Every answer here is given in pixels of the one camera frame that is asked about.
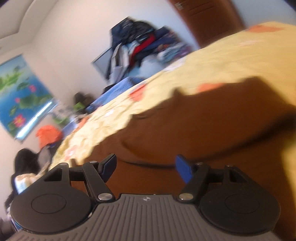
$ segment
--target brown garment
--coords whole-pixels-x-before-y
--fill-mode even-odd
[[[107,183],[115,195],[177,195],[184,187],[173,167],[178,154],[213,168],[233,164],[277,198],[281,216],[275,232],[291,240],[296,212],[281,151],[295,118],[296,108],[257,77],[192,96],[176,90],[171,99],[134,115],[86,161],[117,155],[118,167]]]

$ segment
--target bed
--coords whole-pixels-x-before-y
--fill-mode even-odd
[[[191,95],[204,83],[234,83],[250,76],[260,76],[288,103],[296,104],[295,36],[296,26],[263,23],[174,62],[98,108],[80,130],[64,140],[51,168],[62,162],[71,165],[73,158],[76,164],[82,165],[94,146],[125,128],[132,115],[170,98],[177,87]],[[296,142],[282,156],[296,200]]]

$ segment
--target brown wooden door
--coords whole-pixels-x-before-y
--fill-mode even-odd
[[[200,47],[245,27],[231,0],[169,0],[178,10]]]

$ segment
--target wall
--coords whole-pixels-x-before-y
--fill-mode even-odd
[[[296,12],[284,0],[232,0],[246,27],[277,21],[296,25]]]
[[[98,97],[106,83],[91,62],[110,46],[109,30],[127,16],[167,25],[197,48],[168,0],[60,0],[34,42],[68,86]]]
[[[22,46],[0,56],[0,64],[19,55],[23,54],[27,63],[40,80],[48,87],[51,93],[63,102],[72,103],[72,93],[59,81],[57,75],[51,70],[50,65],[38,53],[32,45]],[[22,148],[29,148],[35,152],[39,151],[38,139],[35,137],[37,130],[44,125],[55,125],[50,116],[46,116],[34,129],[34,131],[21,144],[15,141],[6,130],[0,126],[0,217],[5,216],[4,202],[11,193],[10,176],[14,173],[14,158],[17,152]]]

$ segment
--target gray ribbed surface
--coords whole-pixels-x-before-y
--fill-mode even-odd
[[[61,234],[37,235],[20,231],[11,241],[279,241],[271,232],[254,237],[225,234],[206,223],[193,205],[176,202],[171,195],[123,194],[100,204],[81,226]]]

